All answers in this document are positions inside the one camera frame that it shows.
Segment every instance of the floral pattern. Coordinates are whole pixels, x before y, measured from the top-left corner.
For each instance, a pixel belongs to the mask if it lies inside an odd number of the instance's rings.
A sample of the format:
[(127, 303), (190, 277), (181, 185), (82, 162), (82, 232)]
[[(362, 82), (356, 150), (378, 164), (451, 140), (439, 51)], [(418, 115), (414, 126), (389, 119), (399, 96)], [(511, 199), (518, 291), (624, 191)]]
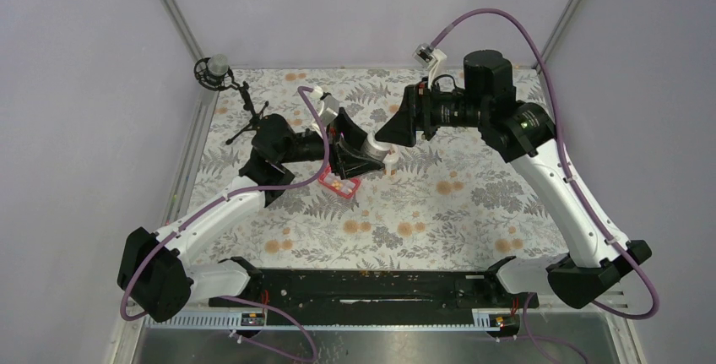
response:
[[(321, 85), (366, 131), (397, 110), (409, 69), (236, 70), (257, 107), (283, 115), (296, 130), (312, 118), (298, 85)], [(463, 85), (459, 70), (450, 73)], [(545, 100), (533, 70), (514, 70), (518, 98)], [(220, 94), (190, 209), (238, 173), (251, 150), (250, 133), (225, 140), (248, 120), (238, 92)], [(296, 181), (319, 162), (287, 165)], [(403, 149), (393, 174), (361, 178), (352, 199), (317, 182), (287, 191), (252, 219), (207, 247), (197, 263), (242, 256), (258, 267), (333, 269), (484, 269), (507, 255), (536, 258), (566, 251), (544, 205), (524, 179), (484, 145), (476, 129), (440, 128), (431, 141)]]

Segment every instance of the gray wall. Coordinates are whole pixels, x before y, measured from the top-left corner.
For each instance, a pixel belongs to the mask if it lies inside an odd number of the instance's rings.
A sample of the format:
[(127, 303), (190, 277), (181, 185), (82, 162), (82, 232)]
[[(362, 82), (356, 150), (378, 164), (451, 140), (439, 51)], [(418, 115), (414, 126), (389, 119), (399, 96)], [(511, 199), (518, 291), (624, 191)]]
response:
[(100, 362), (198, 90), (160, 0), (0, 0), (0, 361)]
[[(496, 7), (544, 45), (568, 0), (177, 0), (207, 55), (225, 52), (244, 68), (411, 66), (413, 50), (459, 15)], [(519, 33), (494, 15), (461, 24), (441, 45), (462, 63), (475, 48), (534, 59)]]
[(714, 0), (585, 0), (551, 61), (577, 168), (654, 251), (663, 307), (637, 324), (649, 363), (716, 360), (715, 30)]

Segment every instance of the wall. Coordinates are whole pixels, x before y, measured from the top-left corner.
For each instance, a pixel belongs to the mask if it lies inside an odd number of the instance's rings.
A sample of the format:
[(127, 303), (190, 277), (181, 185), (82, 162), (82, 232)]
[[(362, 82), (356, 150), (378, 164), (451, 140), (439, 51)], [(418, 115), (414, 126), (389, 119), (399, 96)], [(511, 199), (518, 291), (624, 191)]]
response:
[(160, 0), (0, 0), (0, 361), (96, 363), (198, 90)]
[(584, 0), (551, 61), (575, 165), (654, 251), (662, 310), (637, 324), (650, 364), (716, 360), (714, 30), (714, 0)]
[[(459, 15), (496, 7), (516, 16), (539, 46), (568, 0), (176, 0), (209, 56), (244, 68), (417, 67), (412, 53)], [(494, 48), (534, 62), (519, 33), (495, 15), (460, 25), (441, 45), (451, 64)]]

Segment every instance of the tripod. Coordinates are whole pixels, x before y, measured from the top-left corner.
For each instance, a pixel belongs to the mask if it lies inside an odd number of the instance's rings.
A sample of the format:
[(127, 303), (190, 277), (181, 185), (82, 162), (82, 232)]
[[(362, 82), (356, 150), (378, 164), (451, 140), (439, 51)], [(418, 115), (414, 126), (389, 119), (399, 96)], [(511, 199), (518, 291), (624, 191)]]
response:
[(244, 81), (242, 85), (233, 84), (231, 88), (239, 91), (239, 94), (241, 94), (241, 99), (244, 101), (244, 110), (251, 112), (251, 118), (249, 118), (246, 126), (241, 128), (241, 130), (238, 131), (235, 135), (231, 136), (230, 139), (226, 140), (226, 145), (234, 143), (234, 140), (236, 140), (236, 138), (238, 138), (239, 135), (244, 132), (256, 132), (258, 122), (263, 117), (263, 111), (266, 109), (267, 106), (269, 106), (269, 102), (266, 101), (263, 103), (261, 111), (256, 112), (256, 109), (254, 109), (253, 107), (253, 102), (251, 102), (251, 96), (248, 94), (248, 84), (246, 81)]

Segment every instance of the table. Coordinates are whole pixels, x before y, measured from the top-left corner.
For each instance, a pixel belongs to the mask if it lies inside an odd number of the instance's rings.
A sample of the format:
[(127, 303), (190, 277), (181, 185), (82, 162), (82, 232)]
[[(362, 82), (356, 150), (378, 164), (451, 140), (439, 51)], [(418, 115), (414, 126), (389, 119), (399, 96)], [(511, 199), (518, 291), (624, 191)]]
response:
[[(460, 70), (451, 75), (464, 85)], [(398, 110), (403, 89), (420, 80), (413, 69), (236, 70), (257, 108), (283, 115), (296, 130), (312, 120), (296, 93), (320, 85), (364, 130), (377, 130)], [(518, 98), (545, 100), (536, 72), (514, 69)], [(249, 113), (239, 93), (220, 94), (190, 210), (233, 179), (251, 150), (251, 133), (225, 140)], [(267, 209), (227, 231), (196, 263), (242, 256), (257, 267), (316, 269), (485, 269), (507, 255), (564, 253), (560, 232), (530, 186), (485, 146), (477, 129), (440, 128), (431, 141), (404, 149), (394, 175), (363, 176), (352, 199), (314, 182), (287, 191)], [(320, 162), (290, 164), (295, 182)]]

